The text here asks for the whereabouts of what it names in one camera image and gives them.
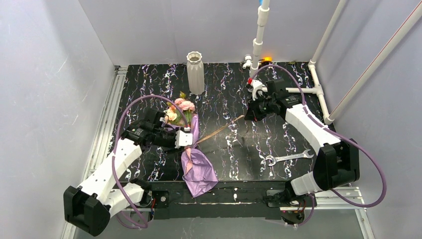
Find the brown ribbon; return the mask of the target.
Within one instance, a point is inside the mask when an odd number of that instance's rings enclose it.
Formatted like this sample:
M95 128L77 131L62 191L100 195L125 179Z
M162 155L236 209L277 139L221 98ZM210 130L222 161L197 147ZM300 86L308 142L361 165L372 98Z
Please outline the brown ribbon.
M201 143L201 142L203 142L203 141L205 141L205 140L207 140L209 138L214 137L215 135L217 135L218 133L220 133L222 130L226 129L229 125L231 125L232 123L240 120L241 118L244 118L244 115L238 116L237 118L233 119L231 122L227 123L225 126L222 126L219 129L217 129L216 131L212 132L211 134L209 134L209 135L207 135L205 137L202 137L201 139L199 139L197 141L197 144L199 144L199 143Z

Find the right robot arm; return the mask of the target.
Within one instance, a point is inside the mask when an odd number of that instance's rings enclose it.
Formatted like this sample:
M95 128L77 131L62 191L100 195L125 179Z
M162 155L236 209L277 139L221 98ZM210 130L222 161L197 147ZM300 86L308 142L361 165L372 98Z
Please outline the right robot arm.
M260 121L268 114L276 114L292 125L310 144L316 153L311 172L285 184L283 192L275 197L285 202L319 191L357 181L360 177L357 147L332 135L328 127L315 118L298 95L282 89L282 80L268 81L248 79L251 93L245 120Z

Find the white ribbed vase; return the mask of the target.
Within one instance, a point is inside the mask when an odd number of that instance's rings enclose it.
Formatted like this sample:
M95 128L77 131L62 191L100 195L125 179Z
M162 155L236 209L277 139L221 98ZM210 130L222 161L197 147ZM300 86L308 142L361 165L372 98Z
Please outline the white ribbed vase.
M204 65L202 54L192 51L187 54L187 74L190 92L201 95L205 91Z

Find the purple flower bouquet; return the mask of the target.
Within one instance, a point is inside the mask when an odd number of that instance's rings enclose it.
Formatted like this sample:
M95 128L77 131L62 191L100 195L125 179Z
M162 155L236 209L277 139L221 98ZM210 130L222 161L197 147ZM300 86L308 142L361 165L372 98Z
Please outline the purple flower bouquet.
M198 149L197 141L199 140L199 118L195 113L196 106L187 99L185 93L180 92L174 105L168 103L165 110L166 123L173 128L184 126L184 119L188 120L188 126L191 127L193 134L193 144L185 147L182 156L183 180L185 181L193 198L201 196L210 191L217 183L218 179L214 171L212 163Z

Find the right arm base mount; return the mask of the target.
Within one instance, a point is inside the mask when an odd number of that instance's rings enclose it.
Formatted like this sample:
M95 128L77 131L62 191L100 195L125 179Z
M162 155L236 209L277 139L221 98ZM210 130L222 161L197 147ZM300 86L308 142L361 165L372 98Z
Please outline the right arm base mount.
M314 194L291 197L286 190L267 190L263 202L269 208L279 208L284 225L296 228L310 220L317 205Z

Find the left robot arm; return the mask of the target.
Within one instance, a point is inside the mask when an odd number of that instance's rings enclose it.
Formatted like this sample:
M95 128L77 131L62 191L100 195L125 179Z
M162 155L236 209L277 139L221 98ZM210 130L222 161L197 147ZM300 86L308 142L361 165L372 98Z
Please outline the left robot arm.
M116 150L86 180L65 190L65 221L92 236L100 235L110 219L130 205L115 188L116 181L152 145L174 148L176 131L165 127L164 112L148 109L143 118L119 134Z

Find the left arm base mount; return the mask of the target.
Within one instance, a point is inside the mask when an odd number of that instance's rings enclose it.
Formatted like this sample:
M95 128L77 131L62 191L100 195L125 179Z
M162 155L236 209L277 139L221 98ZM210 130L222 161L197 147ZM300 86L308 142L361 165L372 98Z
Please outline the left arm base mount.
M135 206L137 208L167 208L170 204L170 192L169 191L146 191L142 195L142 198L135 200Z

